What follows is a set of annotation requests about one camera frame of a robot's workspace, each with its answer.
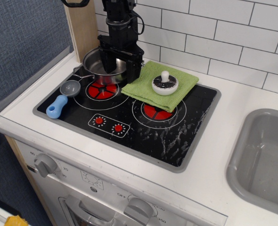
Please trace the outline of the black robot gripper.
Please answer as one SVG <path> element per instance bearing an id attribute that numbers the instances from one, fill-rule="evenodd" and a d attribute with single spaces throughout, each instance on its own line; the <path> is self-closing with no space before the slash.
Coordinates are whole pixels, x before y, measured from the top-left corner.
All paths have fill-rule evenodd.
<path id="1" fill-rule="evenodd" d="M 116 59 L 126 62 L 127 83 L 134 82 L 140 76 L 144 51 L 137 45 L 138 36 L 144 28 L 138 31 L 140 16 L 125 18 L 106 18 L 109 35 L 99 35 L 99 53 L 106 73 L 116 69 Z"/>

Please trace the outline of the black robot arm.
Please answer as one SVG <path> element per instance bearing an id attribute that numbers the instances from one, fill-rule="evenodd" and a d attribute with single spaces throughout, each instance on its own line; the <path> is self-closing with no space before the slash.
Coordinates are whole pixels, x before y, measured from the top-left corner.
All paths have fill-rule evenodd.
<path id="1" fill-rule="evenodd" d="M 136 6 L 133 0 L 104 0 L 103 6 L 107 13 L 106 24 L 109 35 L 99 35 L 99 52 L 106 73 L 116 69 L 116 60 L 126 63 L 126 79 L 134 82 L 140 76 L 144 51 L 137 45 L 138 18 L 133 11 Z"/>

